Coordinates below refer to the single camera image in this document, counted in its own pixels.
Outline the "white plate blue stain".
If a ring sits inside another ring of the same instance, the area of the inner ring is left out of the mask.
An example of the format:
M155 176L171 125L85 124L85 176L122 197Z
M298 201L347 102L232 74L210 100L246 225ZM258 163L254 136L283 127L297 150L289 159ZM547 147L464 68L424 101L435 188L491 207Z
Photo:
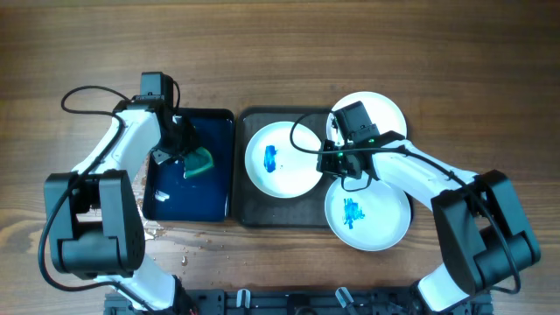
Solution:
M269 196L290 199L308 193L321 180L316 170L319 137L304 125L273 122L249 140L244 154L251 182Z

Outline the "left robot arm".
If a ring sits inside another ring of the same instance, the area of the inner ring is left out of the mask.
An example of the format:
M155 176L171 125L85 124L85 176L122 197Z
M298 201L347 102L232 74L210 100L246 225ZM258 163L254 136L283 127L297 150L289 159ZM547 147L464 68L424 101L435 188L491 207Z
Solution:
M148 155L183 156L187 124L173 106L160 101L120 101L109 116L109 129L87 158L45 181L41 276L59 291L110 287L138 312L195 314L198 308L180 279L145 254L132 189Z

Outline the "green yellow sponge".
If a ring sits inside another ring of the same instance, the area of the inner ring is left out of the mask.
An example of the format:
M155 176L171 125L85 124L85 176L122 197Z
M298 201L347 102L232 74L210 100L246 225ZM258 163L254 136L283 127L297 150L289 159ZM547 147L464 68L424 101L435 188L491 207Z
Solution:
M184 158L184 178L188 179L214 167L212 154L205 147L189 152Z

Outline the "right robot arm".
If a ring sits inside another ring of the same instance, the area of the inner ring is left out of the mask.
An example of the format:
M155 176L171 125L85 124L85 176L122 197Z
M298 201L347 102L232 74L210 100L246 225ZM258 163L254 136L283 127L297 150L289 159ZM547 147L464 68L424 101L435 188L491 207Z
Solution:
M372 184L407 193L431 210L442 264L413 289L429 312L445 312L488 291L516 294L520 273L541 259L540 245L509 178L463 171L389 131L360 143L324 140L319 171L340 181L365 178L350 193L372 197Z

